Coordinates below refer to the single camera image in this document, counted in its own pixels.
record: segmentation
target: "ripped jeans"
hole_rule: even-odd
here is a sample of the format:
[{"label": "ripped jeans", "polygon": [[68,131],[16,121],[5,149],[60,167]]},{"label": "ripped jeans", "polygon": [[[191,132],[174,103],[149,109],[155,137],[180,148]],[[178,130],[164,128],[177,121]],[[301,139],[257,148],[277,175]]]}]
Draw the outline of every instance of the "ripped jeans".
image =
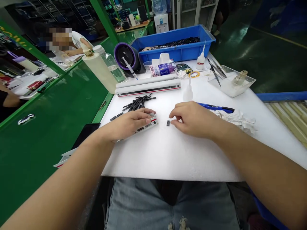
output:
[{"label": "ripped jeans", "polygon": [[[183,228],[182,219],[187,228]],[[114,178],[105,229],[239,230],[235,205],[226,183],[183,183],[174,206],[164,201],[155,180]]]}]

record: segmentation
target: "small glass bottle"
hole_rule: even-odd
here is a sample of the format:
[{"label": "small glass bottle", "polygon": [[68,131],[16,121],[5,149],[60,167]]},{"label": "small glass bottle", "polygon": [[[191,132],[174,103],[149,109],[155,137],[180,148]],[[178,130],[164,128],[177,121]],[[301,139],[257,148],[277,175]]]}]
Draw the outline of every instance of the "small glass bottle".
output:
[{"label": "small glass bottle", "polygon": [[242,71],[239,73],[239,75],[236,76],[236,77],[232,80],[232,82],[233,82],[233,83],[236,83],[237,85],[242,85],[243,82],[244,82],[244,80],[245,80],[245,77],[246,77],[247,73],[248,73],[248,72],[247,72],[246,70],[242,70]]},{"label": "small glass bottle", "polygon": [[114,57],[111,54],[106,53],[105,49],[101,45],[94,46],[93,51],[95,53],[100,54],[100,56],[103,58],[106,65],[108,66],[110,72],[112,73],[112,75],[114,76],[114,78],[116,79],[116,81],[118,83],[123,82],[123,81],[127,81],[127,78],[126,78],[124,72],[118,66]]}]

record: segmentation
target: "yellow tape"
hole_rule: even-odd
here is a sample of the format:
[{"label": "yellow tape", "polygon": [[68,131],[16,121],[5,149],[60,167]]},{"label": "yellow tape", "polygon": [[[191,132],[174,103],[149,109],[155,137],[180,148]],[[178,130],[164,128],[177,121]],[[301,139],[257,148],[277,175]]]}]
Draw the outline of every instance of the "yellow tape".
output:
[{"label": "yellow tape", "polygon": [[200,74],[198,71],[192,71],[191,73],[189,73],[189,77],[191,76],[191,78],[196,78],[198,77]]}]

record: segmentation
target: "white glue bottle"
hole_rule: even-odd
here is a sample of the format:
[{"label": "white glue bottle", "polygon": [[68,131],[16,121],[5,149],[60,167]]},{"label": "white glue bottle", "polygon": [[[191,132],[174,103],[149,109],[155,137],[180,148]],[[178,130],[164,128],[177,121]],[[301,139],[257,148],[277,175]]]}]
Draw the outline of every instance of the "white glue bottle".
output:
[{"label": "white glue bottle", "polygon": [[109,93],[114,94],[116,89],[117,81],[110,72],[108,66],[103,61],[99,53],[93,53],[86,45],[81,43],[83,53],[82,60],[90,68],[90,70],[95,74],[103,86],[109,91]]},{"label": "white glue bottle", "polygon": [[183,92],[183,101],[188,102],[193,100],[193,91],[192,91],[192,86],[191,86],[191,75],[189,75],[189,85],[186,87],[186,89]]},{"label": "white glue bottle", "polygon": [[205,53],[204,53],[204,50],[205,50],[205,47],[206,47],[206,41],[205,40],[205,45],[204,45],[204,48],[202,49],[202,52],[200,54],[200,56],[197,58],[197,65],[196,65],[196,69],[198,70],[203,70],[204,68],[204,63],[205,63]]}]

